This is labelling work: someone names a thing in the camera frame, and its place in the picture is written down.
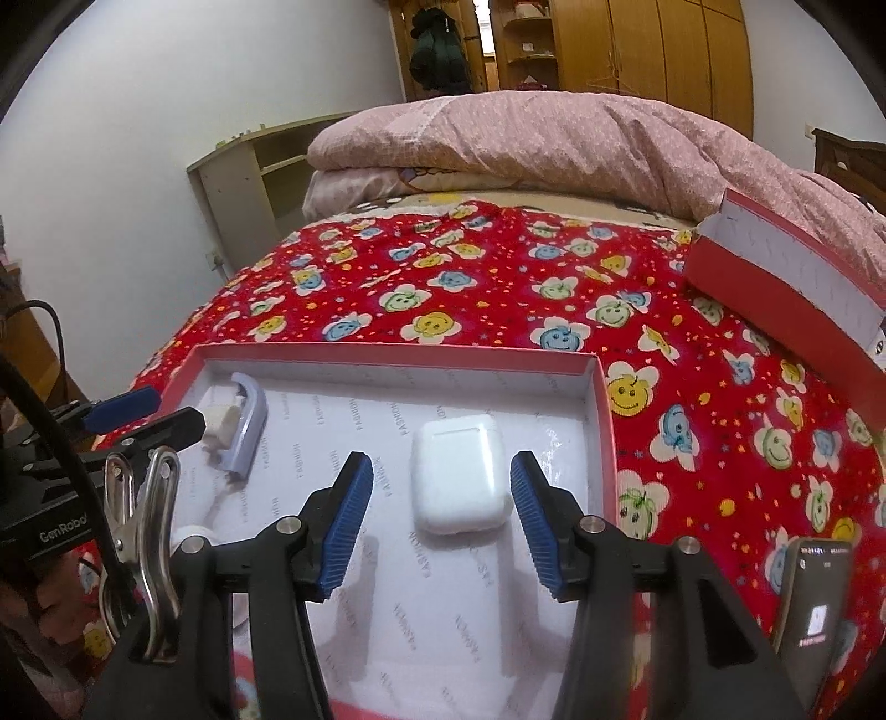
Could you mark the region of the white earbuds case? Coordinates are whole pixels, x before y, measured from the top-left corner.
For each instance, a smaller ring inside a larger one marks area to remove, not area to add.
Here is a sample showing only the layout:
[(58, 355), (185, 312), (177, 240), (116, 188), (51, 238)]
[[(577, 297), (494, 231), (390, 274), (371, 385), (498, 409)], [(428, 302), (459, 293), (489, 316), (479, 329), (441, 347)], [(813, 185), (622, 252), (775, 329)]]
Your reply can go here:
[(458, 536), (501, 527), (512, 512), (502, 431), (490, 414), (425, 423), (411, 449), (416, 527)]

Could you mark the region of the white charger plug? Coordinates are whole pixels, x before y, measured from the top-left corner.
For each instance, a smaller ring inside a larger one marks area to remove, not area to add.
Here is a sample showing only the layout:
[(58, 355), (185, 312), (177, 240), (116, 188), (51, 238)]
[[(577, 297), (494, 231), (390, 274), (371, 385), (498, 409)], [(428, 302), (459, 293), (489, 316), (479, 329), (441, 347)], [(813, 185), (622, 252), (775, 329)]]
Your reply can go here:
[(231, 447), (242, 419), (245, 396), (238, 385), (211, 387), (200, 400), (204, 419), (201, 445), (207, 451), (221, 451)]

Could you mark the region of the grey plastic hook piece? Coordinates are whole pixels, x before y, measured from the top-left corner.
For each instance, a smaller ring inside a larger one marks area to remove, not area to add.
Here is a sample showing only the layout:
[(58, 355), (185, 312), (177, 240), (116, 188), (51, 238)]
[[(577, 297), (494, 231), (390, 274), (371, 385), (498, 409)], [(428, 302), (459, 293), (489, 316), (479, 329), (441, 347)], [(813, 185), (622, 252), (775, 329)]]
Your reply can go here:
[(266, 393), (257, 379), (243, 372), (234, 372), (231, 381), (237, 385), (237, 399), (242, 399), (233, 438), (219, 452), (219, 468), (236, 483), (246, 483), (253, 469), (255, 453), (266, 426), (269, 409)]

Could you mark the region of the metal clip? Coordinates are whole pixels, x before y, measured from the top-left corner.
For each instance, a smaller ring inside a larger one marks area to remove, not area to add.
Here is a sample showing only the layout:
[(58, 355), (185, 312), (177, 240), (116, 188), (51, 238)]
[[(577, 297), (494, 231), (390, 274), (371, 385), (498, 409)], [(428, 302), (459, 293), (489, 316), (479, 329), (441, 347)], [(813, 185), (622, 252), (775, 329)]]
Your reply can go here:
[(113, 451), (104, 465), (104, 513), (114, 558), (128, 573), (129, 594), (111, 585), (110, 566), (102, 570), (99, 612), (112, 642), (133, 617), (126, 599), (140, 599), (147, 615), (143, 659), (173, 661), (179, 631), (179, 594), (171, 574), (171, 521), (180, 479), (179, 455), (168, 445), (148, 450), (146, 469)]

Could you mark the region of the red shallow box tray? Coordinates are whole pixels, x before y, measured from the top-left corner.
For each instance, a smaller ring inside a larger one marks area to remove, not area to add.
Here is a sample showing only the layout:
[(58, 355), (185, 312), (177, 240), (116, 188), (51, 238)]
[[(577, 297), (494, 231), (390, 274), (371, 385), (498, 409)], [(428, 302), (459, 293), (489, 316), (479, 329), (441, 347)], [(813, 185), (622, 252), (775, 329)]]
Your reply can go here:
[(601, 362), (586, 354), (359, 343), (203, 345), (171, 375), (165, 411), (234, 398), (236, 373), (269, 418), (246, 485), (228, 491), (200, 449), (180, 457), (177, 531), (253, 537), (327, 486), (348, 453), (374, 491), (344, 584), (310, 610), (339, 718), (547, 718), (575, 610), (538, 582), (517, 519), (451, 537), (411, 511), (413, 441), (434, 420), (487, 414), (508, 453), (609, 515), (614, 445)]

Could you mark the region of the red floral bedspread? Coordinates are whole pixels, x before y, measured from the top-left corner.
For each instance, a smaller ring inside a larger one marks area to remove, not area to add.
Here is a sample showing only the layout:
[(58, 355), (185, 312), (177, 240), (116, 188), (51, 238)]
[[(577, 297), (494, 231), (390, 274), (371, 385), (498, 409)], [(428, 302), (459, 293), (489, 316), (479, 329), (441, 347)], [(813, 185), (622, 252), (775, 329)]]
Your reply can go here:
[(531, 349), (601, 362), (620, 527), (696, 532), (764, 631), (789, 542), (853, 543), (837, 657), (814, 705), (858, 687), (884, 633), (883, 470), (845, 393), (683, 277), (686, 231), (488, 201), (346, 214), (239, 271), (150, 358), (164, 392), (203, 345)]

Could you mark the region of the black smartphone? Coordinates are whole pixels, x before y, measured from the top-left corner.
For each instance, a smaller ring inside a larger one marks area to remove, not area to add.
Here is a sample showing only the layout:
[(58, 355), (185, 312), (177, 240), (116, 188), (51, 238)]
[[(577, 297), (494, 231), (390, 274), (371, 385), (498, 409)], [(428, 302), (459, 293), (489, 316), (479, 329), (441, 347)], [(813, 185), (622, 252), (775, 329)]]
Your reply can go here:
[(833, 538), (789, 542), (779, 585), (774, 648), (803, 709), (829, 673), (852, 574), (852, 545)]

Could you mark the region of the beige open shelf unit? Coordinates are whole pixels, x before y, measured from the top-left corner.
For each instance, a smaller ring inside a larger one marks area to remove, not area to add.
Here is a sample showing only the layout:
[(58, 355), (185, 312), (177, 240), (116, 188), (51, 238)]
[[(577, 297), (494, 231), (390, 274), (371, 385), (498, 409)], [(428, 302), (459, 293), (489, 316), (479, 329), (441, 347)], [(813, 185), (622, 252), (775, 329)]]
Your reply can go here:
[(331, 114), (241, 133), (186, 168), (228, 269), (256, 263), (305, 225), (302, 204), (312, 177), (308, 147), (346, 117)]

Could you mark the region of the red box lid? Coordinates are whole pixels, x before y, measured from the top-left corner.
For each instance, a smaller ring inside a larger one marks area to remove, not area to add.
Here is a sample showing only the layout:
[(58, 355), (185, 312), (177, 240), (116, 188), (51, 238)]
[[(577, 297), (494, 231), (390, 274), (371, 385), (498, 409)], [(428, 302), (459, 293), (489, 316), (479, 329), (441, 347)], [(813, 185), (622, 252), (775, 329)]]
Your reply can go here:
[(698, 224), (686, 279), (794, 352), (882, 429), (884, 219), (854, 198), (806, 208), (802, 228), (727, 189)]

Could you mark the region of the pink folded quilt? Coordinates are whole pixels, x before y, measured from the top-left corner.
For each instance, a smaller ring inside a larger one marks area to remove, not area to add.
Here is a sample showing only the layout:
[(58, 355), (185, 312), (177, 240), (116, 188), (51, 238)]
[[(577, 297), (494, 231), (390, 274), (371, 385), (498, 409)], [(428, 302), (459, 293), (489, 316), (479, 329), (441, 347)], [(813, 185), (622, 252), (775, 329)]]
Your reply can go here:
[(884, 284), (883, 214), (730, 126), (659, 100), (496, 91), (377, 106), (321, 131), (308, 162), (310, 222), (387, 197), (508, 186), (700, 222), (734, 189)]

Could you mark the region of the dark hanging coat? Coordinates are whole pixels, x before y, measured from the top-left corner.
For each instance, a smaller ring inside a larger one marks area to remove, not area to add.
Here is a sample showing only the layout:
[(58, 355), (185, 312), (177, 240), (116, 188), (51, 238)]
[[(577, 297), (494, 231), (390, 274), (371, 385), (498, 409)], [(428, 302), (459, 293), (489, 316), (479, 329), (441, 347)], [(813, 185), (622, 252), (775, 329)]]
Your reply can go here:
[(414, 40), (410, 75), (425, 91), (467, 95), (472, 91), (467, 59), (455, 19), (440, 8), (422, 8), (411, 20)]

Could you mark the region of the wooden wardrobe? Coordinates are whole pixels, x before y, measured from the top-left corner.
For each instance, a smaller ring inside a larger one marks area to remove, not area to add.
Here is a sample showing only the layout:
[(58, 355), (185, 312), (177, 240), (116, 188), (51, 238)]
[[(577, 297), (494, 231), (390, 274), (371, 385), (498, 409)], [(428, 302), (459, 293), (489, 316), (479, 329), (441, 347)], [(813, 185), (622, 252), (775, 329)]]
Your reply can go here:
[(439, 9), (460, 42), (468, 87), (602, 91), (662, 100), (754, 133), (748, 33), (738, 2), (390, 2), (405, 97), (414, 17)]

